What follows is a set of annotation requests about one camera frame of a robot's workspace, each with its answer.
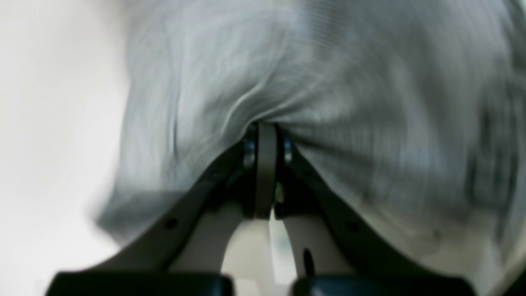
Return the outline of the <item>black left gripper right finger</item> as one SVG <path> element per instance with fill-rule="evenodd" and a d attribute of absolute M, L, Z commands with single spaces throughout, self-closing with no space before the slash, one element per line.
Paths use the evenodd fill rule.
<path fill-rule="evenodd" d="M 473 296 L 396 250 L 336 195 L 276 126 L 274 216 L 291 240 L 298 278 L 292 296 Z"/>

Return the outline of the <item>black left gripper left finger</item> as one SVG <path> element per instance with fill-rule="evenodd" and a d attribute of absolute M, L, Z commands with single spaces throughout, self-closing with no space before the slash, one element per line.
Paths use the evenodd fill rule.
<path fill-rule="evenodd" d="M 233 296 L 221 274 L 228 242 L 245 219 L 270 219 L 276 174 L 276 126 L 250 126 L 139 238 L 92 268 L 58 273 L 46 294 Z"/>

